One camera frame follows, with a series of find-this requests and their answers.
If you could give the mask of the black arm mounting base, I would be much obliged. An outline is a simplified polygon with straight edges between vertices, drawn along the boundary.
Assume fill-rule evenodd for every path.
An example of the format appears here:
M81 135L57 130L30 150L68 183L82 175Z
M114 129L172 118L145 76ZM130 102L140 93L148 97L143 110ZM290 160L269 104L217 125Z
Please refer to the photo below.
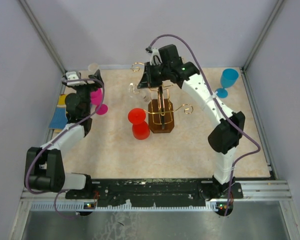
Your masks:
M233 202L244 197L239 182L223 185L214 178L90 179L81 190L70 190L67 200L92 200L94 207L135 208L206 207L217 201L217 213L228 216Z

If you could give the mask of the cyan plastic wine glass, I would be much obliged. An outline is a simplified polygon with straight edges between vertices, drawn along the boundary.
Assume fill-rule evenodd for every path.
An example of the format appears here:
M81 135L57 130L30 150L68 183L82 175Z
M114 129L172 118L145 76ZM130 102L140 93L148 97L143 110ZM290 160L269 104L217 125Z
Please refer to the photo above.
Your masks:
M224 99L228 96L227 89L232 87L237 79L239 78L239 73L233 68L226 68L220 77L221 87L216 90L216 95Z

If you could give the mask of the clear wine glass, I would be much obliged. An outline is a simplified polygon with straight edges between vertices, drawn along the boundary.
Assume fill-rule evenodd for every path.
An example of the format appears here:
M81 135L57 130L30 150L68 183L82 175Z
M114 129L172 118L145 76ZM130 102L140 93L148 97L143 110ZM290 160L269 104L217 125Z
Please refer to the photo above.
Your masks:
M128 86L128 94L131 98L138 99L145 103L151 100L151 93L148 89L138 89L137 85L130 83Z
M88 74L89 75L95 75L97 71L99 70L99 65L97 63L91 63L88 65Z

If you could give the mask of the red plastic wine glass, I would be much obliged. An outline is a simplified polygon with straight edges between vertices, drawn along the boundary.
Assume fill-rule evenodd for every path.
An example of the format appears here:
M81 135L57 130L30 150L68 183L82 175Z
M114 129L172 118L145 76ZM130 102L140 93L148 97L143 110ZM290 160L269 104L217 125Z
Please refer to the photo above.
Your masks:
M132 124L132 134L137 140L145 140L150 136L150 128L146 122L146 113L142 108L133 108L127 116Z

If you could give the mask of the magenta plastic wine glass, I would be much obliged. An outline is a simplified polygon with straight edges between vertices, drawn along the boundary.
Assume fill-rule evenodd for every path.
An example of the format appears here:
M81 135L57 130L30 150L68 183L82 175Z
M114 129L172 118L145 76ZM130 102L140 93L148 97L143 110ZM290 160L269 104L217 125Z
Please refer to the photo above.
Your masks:
M108 112L108 106L103 103L103 93L100 88L90 93L90 102L95 106L98 115L104 115Z

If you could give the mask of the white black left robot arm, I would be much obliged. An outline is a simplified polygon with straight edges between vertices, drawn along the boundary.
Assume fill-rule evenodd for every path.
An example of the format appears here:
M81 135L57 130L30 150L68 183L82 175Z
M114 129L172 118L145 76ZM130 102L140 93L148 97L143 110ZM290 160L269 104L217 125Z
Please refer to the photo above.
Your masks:
M31 147L26 153L24 186L32 194L76 190L87 199L93 195L94 186L88 183L88 175L65 172L63 157L87 134L92 127L91 93L105 90L101 71L97 69L88 78L76 72L68 72L63 85L73 89L65 98L67 123L53 139L40 147Z

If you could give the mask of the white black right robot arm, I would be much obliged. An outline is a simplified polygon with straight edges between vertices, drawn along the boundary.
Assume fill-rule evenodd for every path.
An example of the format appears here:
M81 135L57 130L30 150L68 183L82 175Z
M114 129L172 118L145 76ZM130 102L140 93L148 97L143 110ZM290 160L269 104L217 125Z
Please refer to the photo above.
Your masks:
M160 87L164 81L171 81L192 97L209 117L213 131L208 136L210 147L216 152L212 183L200 187L205 200L225 198L231 192L231 171L235 152L242 138L245 115L234 112L217 97L210 94L203 82L203 75L192 62L183 62L177 47L169 44L161 48L146 48L150 61L144 64L144 72L138 89Z

